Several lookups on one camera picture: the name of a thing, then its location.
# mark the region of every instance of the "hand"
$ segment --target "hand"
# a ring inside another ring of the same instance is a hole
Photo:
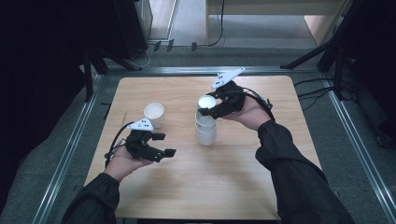
[[[131,154],[127,151],[125,146],[119,147],[114,153],[110,163],[106,167],[104,173],[112,176],[117,181],[121,180],[131,174],[140,167],[152,164],[153,161],[133,159]]]
[[[259,103],[249,96],[245,98],[244,107],[241,111],[226,115],[222,118],[241,122],[245,127],[254,131],[257,131],[262,124],[270,120],[270,117]]]

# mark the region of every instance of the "person's left hand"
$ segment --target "person's left hand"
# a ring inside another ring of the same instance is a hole
[[[133,159],[126,147],[122,146],[114,153],[104,173],[111,175],[117,181],[121,182],[125,176],[131,174],[133,171],[152,163],[153,161]]]

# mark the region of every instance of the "black jacket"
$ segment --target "black jacket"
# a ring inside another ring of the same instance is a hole
[[[271,172],[282,223],[355,223],[329,188],[326,176],[292,142],[288,129],[273,121],[258,130],[256,159]],[[63,223],[115,223],[119,183],[99,174],[70,204]]]

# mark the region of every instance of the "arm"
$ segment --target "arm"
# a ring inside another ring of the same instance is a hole
[[[132,159],[125,147],[114,154],[105,171],[84,187],[71,202],[62,223],[116,223],[121,180],[152,161]]]
[[[256,159],[273,179],[277,210],[285,223],[354,223],[329,188],[326,176],[293,144],[288,129],[270,120],[250,97],[244,108],[223,117],[258,131]]]

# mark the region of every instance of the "wooden tabletop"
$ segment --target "wooden tabletop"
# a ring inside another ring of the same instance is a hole
[[[177,219],[278,219],[270,173],[254,158],[260,141],[240,123],[218,119],[217,141],[197,143],[195,112],[201,95],[211,92],[214,77],[127,77],[120,81],[99,140],[86,184],[105,168],[105,153],[121,126],[143,118],[146,105],[165,108],[165,124],[149,141],[175,148],[174,158],[135,171],[120,183],[117,217]],[[291,79],[285,76],[236,77],[274,105],[276,122],[292,133],[295,145],[320,167],[318,156]],[[126,138],[124,131],[120,138]]]

